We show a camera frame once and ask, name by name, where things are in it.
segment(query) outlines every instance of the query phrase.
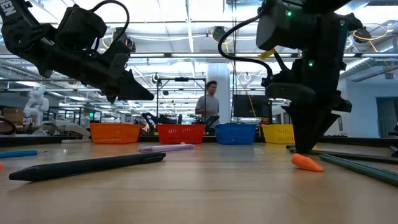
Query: table surface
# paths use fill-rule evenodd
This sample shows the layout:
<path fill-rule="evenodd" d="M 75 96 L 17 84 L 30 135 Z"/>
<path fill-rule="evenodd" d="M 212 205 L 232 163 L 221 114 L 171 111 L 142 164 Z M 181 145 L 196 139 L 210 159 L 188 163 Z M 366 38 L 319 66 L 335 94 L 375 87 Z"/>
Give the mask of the table surface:
<path fill-rule="evenodd" d="M 137 153 L 138 144 L 8 147 L 44 154 L 1 159 L 1 223 L 398 223 L 398 188 L 319 160 L 296 168 L 284 146 L 205 143 L 163 162 L 44 182 L 9 180 L 36 164 Z M 319 150 L 375 155 L 388 149 L 319 144 Z M 375 164 L 398 172 L 398 166 Z"/>

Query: plastic basket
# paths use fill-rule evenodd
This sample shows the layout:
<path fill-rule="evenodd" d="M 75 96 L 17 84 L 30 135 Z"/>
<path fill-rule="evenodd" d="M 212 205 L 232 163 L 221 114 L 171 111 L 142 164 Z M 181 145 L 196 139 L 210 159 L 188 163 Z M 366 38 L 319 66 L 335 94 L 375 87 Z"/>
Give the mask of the plastic basket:
<path fill-rule="evenodd" d="M 138 124 L 91 123 L 91 138 L 97 144 L 127 144 L 138 141 Z"/>
<path fill-rule="evenodd" d="M 262 131 L 268 143 L 294 144 L 293 125 L 291 124 L 263 125 Z"/>
<path fill-rule="evenodd" d="M 216 139 L 220 144 L 253 144 L 255 124 L 219 124 Z"/>
<path fill-rule="evenodd" d="M 162 144 L 201 144 L 204 124 L 158 124 L 159 141 Z"/>

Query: yellow basket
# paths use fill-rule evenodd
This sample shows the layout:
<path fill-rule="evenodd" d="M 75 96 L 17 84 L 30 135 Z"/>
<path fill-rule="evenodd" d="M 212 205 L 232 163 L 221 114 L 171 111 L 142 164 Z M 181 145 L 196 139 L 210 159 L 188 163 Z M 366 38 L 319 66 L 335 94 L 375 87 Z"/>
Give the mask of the yellow basket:
<path fill-rule="evenodd" d="M 293 125 L 291 124 L 263 125 L 262 131 L 267 143 L 294 144 Z"/>

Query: red basket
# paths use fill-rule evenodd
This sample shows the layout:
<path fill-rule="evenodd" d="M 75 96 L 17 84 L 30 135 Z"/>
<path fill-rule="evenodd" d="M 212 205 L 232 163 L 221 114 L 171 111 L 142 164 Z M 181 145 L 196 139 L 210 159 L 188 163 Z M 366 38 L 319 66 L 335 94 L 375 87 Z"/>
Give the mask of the red basket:
<path fill-rule="evenodd" d="M 141 126 L 138 124 L 91 123 L 91 138 L 97 144 L 127 144 L 138 141 Z"/>
<path fill-rule="evenodd" d="M 159 124 L 159 141 L 162 144 L 201 144 L 204 124 Z"/>

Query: purple marker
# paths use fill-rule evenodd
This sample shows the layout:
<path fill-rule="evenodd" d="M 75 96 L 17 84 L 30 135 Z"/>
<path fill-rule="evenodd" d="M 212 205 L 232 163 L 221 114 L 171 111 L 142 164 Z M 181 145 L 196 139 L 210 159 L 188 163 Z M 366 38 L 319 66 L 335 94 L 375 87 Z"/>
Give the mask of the purple marker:
<path fill-rule="evenodd" d="M 175 144 L 166 146 L 143 146 L 138 149 L 139 152 L 167 152 L 167 151 L 177 151 L 193 149 L 193 144 Z"/>

